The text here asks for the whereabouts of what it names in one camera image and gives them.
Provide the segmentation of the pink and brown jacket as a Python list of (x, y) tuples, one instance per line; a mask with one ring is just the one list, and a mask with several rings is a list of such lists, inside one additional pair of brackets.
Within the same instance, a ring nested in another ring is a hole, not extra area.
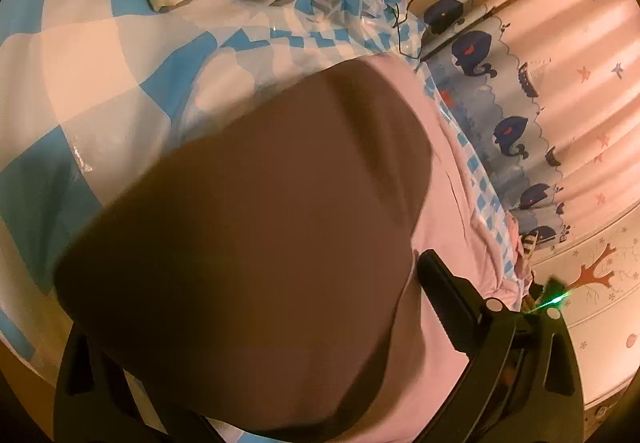
[(464, 370), (416, 277), (434, 250), (485, 298), (521, 288), (416, 74), (369, 56), (164, 156), (54, 272), (145, 388), (291, 442), (408, 442)]

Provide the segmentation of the blue white checkered bed sheet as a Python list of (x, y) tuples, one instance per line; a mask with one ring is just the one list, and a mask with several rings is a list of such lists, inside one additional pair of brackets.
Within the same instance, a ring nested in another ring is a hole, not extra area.
[[(54, 272), (101, 212), (180, 146), (346, 61), (405, 62), (463, 152), (475, 208), (515, 278), (504, 213), (476, 154), (426, 69), (413, 59), (421, 25), (395, 25), (399, 0), (1, 1), (1, 337), (58, 382), (74, 326)], [(122, 367), (143, 421), (160, 405), (246, 432), (149, 392)]]

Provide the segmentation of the pink whale pattern curtain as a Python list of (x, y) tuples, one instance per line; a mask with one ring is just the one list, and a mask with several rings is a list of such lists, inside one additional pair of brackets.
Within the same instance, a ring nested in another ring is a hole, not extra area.
[(636, 0), (418, 0), (446, 108), (522, 233), (554, 248), (639, 200)]

